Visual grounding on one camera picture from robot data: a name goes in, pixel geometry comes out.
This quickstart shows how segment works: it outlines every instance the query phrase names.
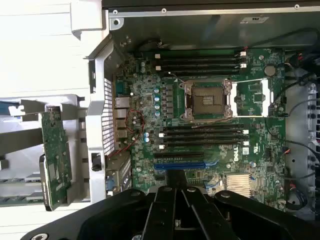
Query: label sticker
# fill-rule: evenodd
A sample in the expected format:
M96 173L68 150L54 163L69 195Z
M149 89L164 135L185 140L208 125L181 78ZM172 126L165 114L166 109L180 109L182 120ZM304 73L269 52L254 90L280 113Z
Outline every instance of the label sticker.
M242 19L240 24L263 24L265 21L269 19L268 16L260 17L260 16L250 16Z
M242 155L249 155L249 148L248 147L242 148Z

